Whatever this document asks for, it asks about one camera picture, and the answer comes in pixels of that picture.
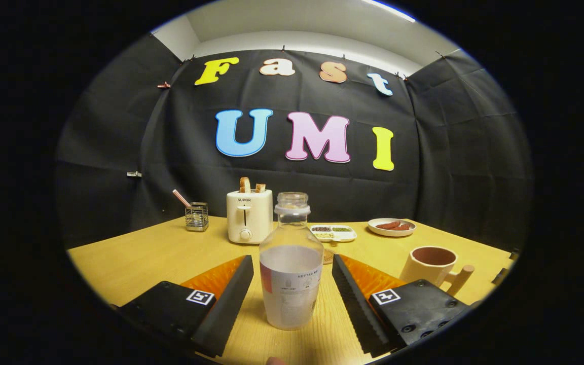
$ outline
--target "white toaster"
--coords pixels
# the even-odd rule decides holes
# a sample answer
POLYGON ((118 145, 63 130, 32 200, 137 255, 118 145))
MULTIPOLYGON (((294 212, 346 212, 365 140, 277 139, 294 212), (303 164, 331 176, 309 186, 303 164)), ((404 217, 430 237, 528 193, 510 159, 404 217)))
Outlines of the white toaster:
POLYGON ((227 194, 227 229, 231 242, 258 244, 273 228, 272 190, 227 194))

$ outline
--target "white divided tray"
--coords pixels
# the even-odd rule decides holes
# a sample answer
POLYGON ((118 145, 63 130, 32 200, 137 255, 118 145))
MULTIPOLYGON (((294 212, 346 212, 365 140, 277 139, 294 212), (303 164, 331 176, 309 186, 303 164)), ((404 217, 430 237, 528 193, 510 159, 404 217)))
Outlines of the white divided tray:
POLYGON ((336 224, 316 224, 310 227, 310 231, 321 242, 348 242, 357 238, 357 233, 352 228, 336 224), (348 231, 336 231, 335 229, 348 229, 348 231))

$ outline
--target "ceramic mug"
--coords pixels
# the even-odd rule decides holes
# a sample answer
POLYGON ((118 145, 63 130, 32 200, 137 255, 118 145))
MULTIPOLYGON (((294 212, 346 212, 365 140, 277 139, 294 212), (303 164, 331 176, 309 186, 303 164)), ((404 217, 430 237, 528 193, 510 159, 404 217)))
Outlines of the ceramic mug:
POLYGON ((463 266, 461 272, 453 272, 452 268, 457 259, 456 253, 444 247, 417 247, 410 252, 399 278, 405 282, 424 279, 435 286, 441 286, 443 281, 451 282, 452 285, 447 293, 453 296, 475 270, 474 266, 466 265, 463 266))

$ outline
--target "pen holder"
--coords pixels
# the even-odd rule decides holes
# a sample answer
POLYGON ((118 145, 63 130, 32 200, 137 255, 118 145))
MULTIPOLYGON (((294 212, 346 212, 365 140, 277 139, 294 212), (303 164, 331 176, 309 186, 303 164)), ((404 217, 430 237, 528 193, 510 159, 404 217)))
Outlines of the pen holder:
POLYGON ((188 231, 206 231, 209 226, 209 210, 206 203, 193 201, 186 207, 186 229, 188 231))

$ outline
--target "letter u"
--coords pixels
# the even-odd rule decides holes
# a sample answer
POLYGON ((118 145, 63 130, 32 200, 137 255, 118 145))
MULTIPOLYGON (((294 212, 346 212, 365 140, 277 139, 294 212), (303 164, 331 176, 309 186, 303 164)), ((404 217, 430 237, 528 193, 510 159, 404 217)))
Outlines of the letter u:
POLYGON ((221 153, 231 157, 246 157, 259 152, 267 137, 267 118, 272 114, 271 109, 252 109, 249 112, 253 118, 253 135, 248 143, 236 141, 238 118, 243 115, 241 111, 229 110, 215 114, 218 121, 215 146, 221 153))

